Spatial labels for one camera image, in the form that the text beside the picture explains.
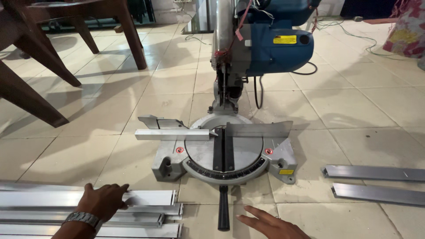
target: chair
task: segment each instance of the chair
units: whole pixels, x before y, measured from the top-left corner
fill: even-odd
[[[19,20],[13,11],[0,8],[0,51],[14,44],[31,55],[72,86],[81,83],[69,72],[63,62],[55,57]],[[57,128],[69,121],[25,83],[0,60],[0,97],[15,104],[37,118]]]
[[[128,11],[127,0],[74,0],[72,2],[67,0],[65,3],[36,3],[32,5],[24,5],[23,1],[28,0],[2,1],[3,4],[7,3],[17,9],[31,31],[33,31],[36,37],[57,57],[59,57],[57,52],[53,48],[49,38],[38,25],[39,23],[48,22],[52,19],[68,18],[90,50],[94,54],[97,54],[99,50],[84,22],[84,17],[117,17],[124,30],[137,68],[139,70],[144,70],[147,67],[143,55],[142,43],[140,42],[133,19]]]

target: black handle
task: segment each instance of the black handle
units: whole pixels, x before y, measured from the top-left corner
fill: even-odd
[[[230,220],[229,220],[229,202],[227,201],[227,191],[229,187],[227,185],[220,185],[220,204],[218,206],[218,230],[229,231]]]

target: metal watch band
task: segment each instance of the metal watch band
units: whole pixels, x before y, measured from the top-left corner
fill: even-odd
[[[69,222],[69,221],[85,222],[96,230],[96,234],[99,232],[103,224],[102,221],[97,216],[90,213],[83,213],[83,212],[73,212],[69,214],[69,216],[65,219],[63,223]]]

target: floral fabric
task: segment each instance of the floral fabric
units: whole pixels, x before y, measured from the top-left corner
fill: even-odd
[[[386,51],[411,58],[425,52],[425,0],[410,0],[382,47]]]

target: mounting hole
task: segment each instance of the mounting hole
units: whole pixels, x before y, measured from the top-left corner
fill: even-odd
[[[306,35],[300,36],[301,44],[307,45],[310,42],[310,38]]]
[[[164,159],[165,166],[170,167],[171,166],[171,159],[170,157],[165,157]]]

